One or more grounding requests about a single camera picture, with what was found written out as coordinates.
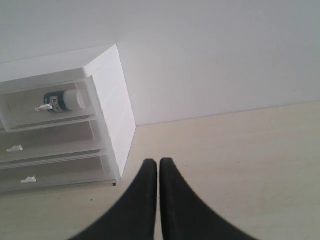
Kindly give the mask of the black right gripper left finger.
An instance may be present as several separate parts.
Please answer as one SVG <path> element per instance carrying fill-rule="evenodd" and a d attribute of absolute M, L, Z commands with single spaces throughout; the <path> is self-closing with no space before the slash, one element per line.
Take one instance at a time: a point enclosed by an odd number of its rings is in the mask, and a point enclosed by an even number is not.
<path fill-rule="evenodd" d="M 153 240 L 157 212 L 157 163 L 143 161 L 121 198 L 73 240 Z"/>

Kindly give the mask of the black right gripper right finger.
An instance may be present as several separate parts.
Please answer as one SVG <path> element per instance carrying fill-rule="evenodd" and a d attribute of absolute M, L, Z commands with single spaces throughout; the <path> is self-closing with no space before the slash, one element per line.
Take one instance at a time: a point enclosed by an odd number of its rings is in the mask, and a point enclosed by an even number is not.
<path fill-rule="evenodd" d="M 159 162 L 162 235 L 165 240 L 253 240 L 215 213 L 193 191 L 173 159 Z"/>

